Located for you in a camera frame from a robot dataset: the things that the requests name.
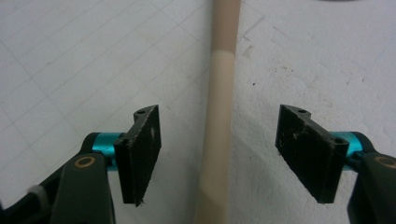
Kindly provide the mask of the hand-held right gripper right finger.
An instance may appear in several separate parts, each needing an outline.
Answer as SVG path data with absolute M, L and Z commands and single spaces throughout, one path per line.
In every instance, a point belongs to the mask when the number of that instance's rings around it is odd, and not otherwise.
M 341 173 L 363 142 L 357 132 L 328 132 L 309 111 L 281 105 L 276 148 L 318 203 L 332 203 Z

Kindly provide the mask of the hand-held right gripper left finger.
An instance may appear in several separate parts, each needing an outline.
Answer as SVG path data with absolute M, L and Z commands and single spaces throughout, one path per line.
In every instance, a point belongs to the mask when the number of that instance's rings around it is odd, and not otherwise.
M 139 206 L 144 201 L 162 147 L 158 105 L 134 112 L 134 124 L 126 133 L 99 133 L 92 150 L 108 160 L 108 170 L 117 171 L 124 203 Z

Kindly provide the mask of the beige spatula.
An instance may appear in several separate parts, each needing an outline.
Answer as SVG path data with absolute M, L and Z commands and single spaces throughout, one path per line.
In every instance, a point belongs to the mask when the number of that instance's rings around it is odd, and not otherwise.
M 202 167 L 193 224 L 227 224 L 233 76 L 241 0 L 213 0 Z

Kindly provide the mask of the white grid mat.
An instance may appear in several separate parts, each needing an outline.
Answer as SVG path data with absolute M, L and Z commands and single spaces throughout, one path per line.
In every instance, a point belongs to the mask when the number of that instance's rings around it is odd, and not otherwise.
M 210 0 L 0 0 L 0 204 L 160 108 L 145 201 L 119 224 L 191 224 L 205 127 Z M 319 204 L 275 146 L 278 109 L 364 133 L 396 157 L 396 0 L 243 0 L 233 89 L 230 224 L 347 224 L 355 174 Z

